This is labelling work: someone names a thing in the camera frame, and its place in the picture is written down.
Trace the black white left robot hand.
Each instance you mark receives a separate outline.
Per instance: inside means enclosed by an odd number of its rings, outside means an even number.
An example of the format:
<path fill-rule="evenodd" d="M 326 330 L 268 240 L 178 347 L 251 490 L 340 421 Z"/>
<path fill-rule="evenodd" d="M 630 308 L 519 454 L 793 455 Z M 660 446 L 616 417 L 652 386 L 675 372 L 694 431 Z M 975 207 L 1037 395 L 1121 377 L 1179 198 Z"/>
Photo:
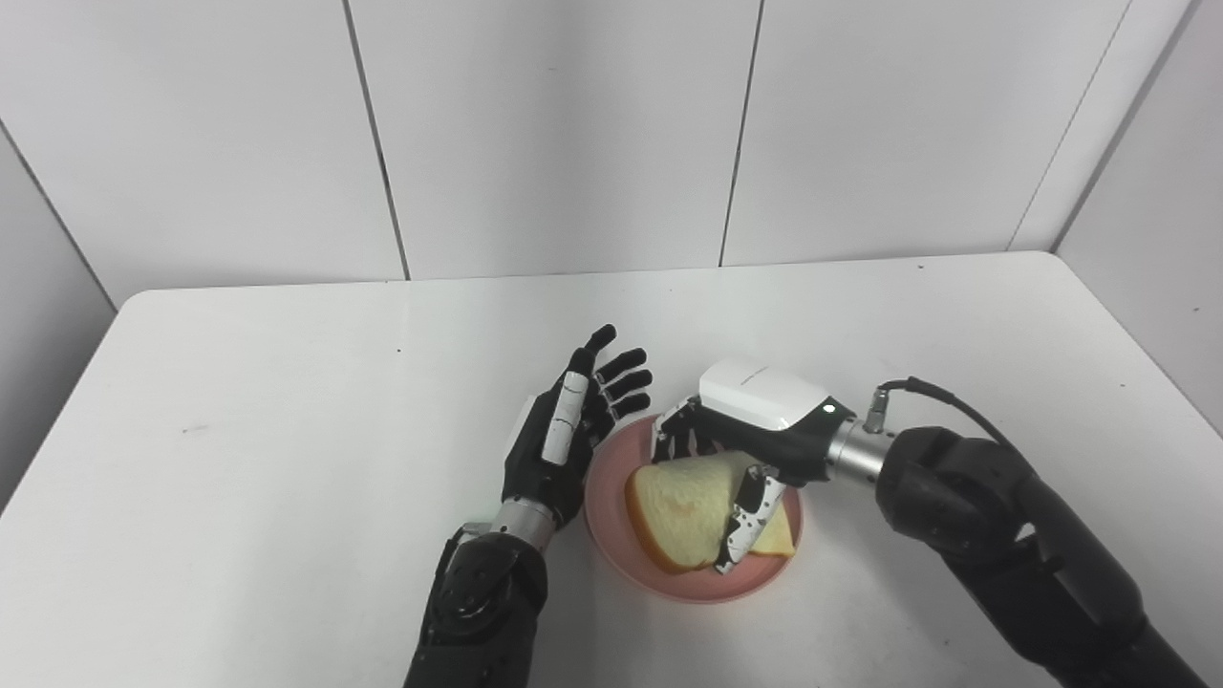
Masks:
<path fill-rule="evenodd" d="M 625 349 L 598 364 L 615 339 L 613 325 L 598 328 L 569 357 L 563 374 L 525 406 L 504 462 L 503 502 L 541 505 L 559 528 L 578 514 L 596 448 L 616 423 L 651 404 L 654 375 L 645 349 Z"/>

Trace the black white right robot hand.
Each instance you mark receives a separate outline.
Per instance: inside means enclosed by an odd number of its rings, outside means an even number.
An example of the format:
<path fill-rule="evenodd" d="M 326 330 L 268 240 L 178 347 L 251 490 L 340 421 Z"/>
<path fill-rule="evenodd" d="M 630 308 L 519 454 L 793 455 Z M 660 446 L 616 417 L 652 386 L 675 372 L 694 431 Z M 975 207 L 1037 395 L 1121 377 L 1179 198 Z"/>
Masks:
<path fill-rule="evenodd" d="M 830 481 L 859 418 L 826 389 L 726 358 L 654 420 L 649 466 L 626 499 L 660 568 L 729 576 L 755 556 L 790 557 L 783 497 Z"/>

